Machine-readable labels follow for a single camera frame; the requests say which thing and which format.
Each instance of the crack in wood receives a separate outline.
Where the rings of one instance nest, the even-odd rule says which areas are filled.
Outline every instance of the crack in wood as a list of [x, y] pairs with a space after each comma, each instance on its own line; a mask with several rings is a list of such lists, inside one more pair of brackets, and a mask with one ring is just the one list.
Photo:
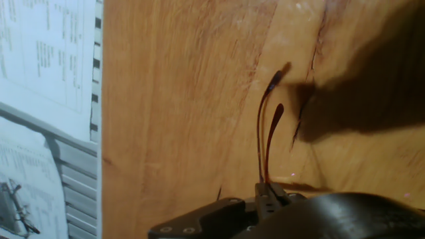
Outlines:
[[[322, 31], [325, 28], [325, 24], [326, 24], [328, 2], [329, 2], [329, 0], [326, 0], [326, 2], [325, 2], [325, 10], [323, 12], [323, 16], [322, 16], [322, 19], [321, 19], [320, 27], [319, 27], [319, 30], [317, 32], [316, 44], [314, 46], [313, 56], [311, 57], [310, 68], [307, 71], [307, 75], [305, 76], [304, 82], [307, 82], [308, 81], [310, 72], [314, 72], [314, 63], [315, 63], [315, 59], [316, 59], [316, 54], [318, 52], [318, 46], [320, 44], [323, 44], [323, 41], [321, 40], [321, 37], [322, 37], [321, 34], [322, 34]], [[295, 140], [297, 139], [299, 128], [301, 127], [301, 117], [302, 117], [302, 113], [303, 113], [303, 110], [305, 108], [305, 105], [307, 104], [307, 102], [309, 102], [310, 98], [313, 95], [314, 95], [314, 92], [312, 92], [311, 95], [301, 104], [301, 107], [299, 107], [297, 127], [295, 129], [294, 136], [292, 136], [292, 142], [291, 142], [290, 151], [292, 151], [292, 149], [294, 148], [294, 143], [295, 143]]]
[[220, 200], [220, 196], [221, 196], [221, 188], [222, 188], [222, 185], [220, 186], [220, 189], [218, 190], [217, 200]]

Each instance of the paper sheet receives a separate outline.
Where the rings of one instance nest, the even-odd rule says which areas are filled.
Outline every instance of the paper sheet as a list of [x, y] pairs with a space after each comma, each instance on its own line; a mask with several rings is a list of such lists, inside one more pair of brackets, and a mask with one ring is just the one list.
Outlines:
[[90, 140], [95, 0], [0, 0], [0, 102]]
[[68, 238], [62, 183], [44, 143], [41, 134], [0, 118], [0, 236]]

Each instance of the wood grain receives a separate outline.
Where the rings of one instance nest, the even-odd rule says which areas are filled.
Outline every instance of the wood grain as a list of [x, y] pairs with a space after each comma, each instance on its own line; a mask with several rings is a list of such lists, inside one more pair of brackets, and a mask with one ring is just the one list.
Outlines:
[[287, 62], [265, 110], [268, 128], [286, 109], [272, 179], [425, 207], [424, 13], [415, 0], [106, 1], [104, 238], [144, 238], [219, 190], [253, 196], [257, 107]]

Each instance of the thin wire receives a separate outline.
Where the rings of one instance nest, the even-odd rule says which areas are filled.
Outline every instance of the thin wire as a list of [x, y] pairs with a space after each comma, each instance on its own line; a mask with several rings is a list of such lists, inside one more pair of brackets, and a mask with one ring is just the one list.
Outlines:
[[282, 117], [282, 114], [284, 114], [284, 105], [278, 104], [278, 107], [276, 108], [276, 111], [274, 112], [272, 124], [270, 126], [270, 131], [268, 133], [268, 138], [267, 138], [266, 159], [264, 160], [264, 178], [266, 179], [266, 183], [270, 182], [270, 178], [268, 174], [268, 156], [270, 152], [270, 144], [272, 142], [274, 130], [278, 126], [278, 123], [280, 121], [280, 118]]
[[260, 106], [258, 107], [258, 115], [257, 115], [257, 156], [258, 156], [258, 174], [260, 176], [260, 183], [264, 182], [264, 178], [262, 176], [262, 166], [261, 166], [261, 146], [260, 146], [260, 116], [262, 107], [264, 104], [264, 101], [266, 100], [267, 96], [270, 94], [270, 92], [276, 87], [276, 85], [280, 82], [282, 79], [282, 72], [278, 70], [270, 83], [268, 84], [266, 90], [264, 91], [264, 94], [261, 98]]

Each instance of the screw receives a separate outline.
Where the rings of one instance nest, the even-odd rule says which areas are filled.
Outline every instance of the screw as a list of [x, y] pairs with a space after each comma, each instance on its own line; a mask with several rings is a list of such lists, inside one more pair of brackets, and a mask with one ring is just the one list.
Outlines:
[[161, 228], [159, 231], [160, 232], [170, 232], [170, 231], [172, 231], [172, 227], [166, 226], [165, 228]]
[[187, 233], [187, 234], [191, 234], [191, 233], [194, 233], [195, 232], [195, 229], [194, 228], [185, 228], [183, 230], [183, 232], [184, 233]]

